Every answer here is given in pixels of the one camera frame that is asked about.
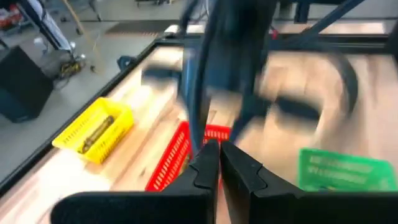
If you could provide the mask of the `dark paper-wrapped crayon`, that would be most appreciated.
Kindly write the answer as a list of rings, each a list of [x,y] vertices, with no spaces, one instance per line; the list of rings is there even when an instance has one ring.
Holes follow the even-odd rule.
[[[80,154],[88,152],[90,147],[101,137],[101,135],[114,123],[114,117],[109,115],[84,141]]]

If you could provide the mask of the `grey metal mounting plate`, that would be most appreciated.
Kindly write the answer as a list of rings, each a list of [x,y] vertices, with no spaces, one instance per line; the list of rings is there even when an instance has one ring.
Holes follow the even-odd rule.
[[[177,33],[179,31],[179,26],[176,24],[172,24],[166,30],[164,30],[164,33]],[[188,25],[186,29],[187,34],[202,34],[205,31],[205,26],[201,24],[194,24],[194,25]]]

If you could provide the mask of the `black frame clamp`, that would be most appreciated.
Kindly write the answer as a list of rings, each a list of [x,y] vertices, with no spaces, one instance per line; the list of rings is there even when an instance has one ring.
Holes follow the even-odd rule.
[[[120,71],[125,70],[131,63],[134,63],[136,58],[133,56],[122,55],[120,56],[116,63],[120,69]]]

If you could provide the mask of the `black aluminium table frame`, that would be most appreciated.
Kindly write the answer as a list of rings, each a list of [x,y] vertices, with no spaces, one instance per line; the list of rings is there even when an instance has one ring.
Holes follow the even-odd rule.
[[[345,54],[391,54],[398,62],[398,18],[393,30],[389,34],[319,34],[317,40],[323,44],[328,44],[336,50]],[[152,51],[159,46],[181,47],[182,40],[166,32],[164,37],[154,39],[129,65],[102,87],[93,97],[69,117],[49,138],[47,138],[35,151],[24,160],[12,173],[0,181],[0,198],[10,191],[27,173],[34,168],[51,150],[52,141],[67,128],[85,109],[89,107],[97,98],[105,96],[116,88],[127,75],[149,56]]]

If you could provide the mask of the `black box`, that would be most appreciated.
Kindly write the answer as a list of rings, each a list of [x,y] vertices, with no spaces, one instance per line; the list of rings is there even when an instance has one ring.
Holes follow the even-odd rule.
[[[0,50],[0,114],[13,123],[39,116],[53,81],[19,47]]]

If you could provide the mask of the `white metal stand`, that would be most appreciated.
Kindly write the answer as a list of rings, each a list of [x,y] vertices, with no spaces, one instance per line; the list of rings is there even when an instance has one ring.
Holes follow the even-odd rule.
[[[84,54],[76,54],[75,44],[68,41],[40,0],[17,0],[17,5],[24,11],[31,22],[39,28],[40,33],[55,50],[66,51],[72,61],[84,61],[86,59]]]

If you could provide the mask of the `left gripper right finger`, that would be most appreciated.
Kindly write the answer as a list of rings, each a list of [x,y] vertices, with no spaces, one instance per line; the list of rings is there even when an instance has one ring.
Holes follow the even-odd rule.
[[[307,192],[229,141],[220,162],[232,224],[398,224],[398,193]]]

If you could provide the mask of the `yellow slotted plastic basket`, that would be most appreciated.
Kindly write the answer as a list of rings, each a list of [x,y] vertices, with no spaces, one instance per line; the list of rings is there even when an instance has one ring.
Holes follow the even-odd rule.
[[[85,139],[109,116],[114,123],[90,147],[80,154]],[[100,97],[74,119],[53,141],[59,149],[68,149],[87,161],[101,164],[133,125],[132,109],[129,105]]]

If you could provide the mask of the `green slotted plastic basket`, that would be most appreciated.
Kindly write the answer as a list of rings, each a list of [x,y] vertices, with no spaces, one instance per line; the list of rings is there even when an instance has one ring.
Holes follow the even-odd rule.
[[[297,183],[306,191],[398,191],[388,161],[314,148],[299,153]]]

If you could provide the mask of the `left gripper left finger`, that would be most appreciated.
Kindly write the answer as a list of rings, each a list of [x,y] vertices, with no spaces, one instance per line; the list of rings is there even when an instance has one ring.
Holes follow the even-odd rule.
[[[51,211],[51,224],[215,224],[220,146],[211,140],[160,192],[80,192]]]

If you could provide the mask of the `red slotted plastic basket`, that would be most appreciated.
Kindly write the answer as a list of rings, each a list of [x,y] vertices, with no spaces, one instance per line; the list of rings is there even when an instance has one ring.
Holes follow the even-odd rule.
[[[199,179],[194,181],[195,185],[204,182],[205,177],[217,179],[219,172],[218,158],[210,158],[210,156],[217,155],[217,151],[207,151],[206,157],[200,162],[199,158],[193,155],[189,123],[182,121],[165,149],[145,190],[148,192],[162,191],[189,167],[198,172],[202,171],[198,175]]]

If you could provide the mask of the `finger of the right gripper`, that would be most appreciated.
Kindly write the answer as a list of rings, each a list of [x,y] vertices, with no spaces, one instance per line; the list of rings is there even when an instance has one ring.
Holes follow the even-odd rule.
[[[210,98],[202,81],[190,79],[187,96],[188,122],[193,152],[199,152],[202,146],[205,126],[210,109]]]
[[[231,141],[235,142],[246,125],[255,117],[264,119],[267,115],[267,99],[255,95],[243,95],[241,109],[231,128]]]

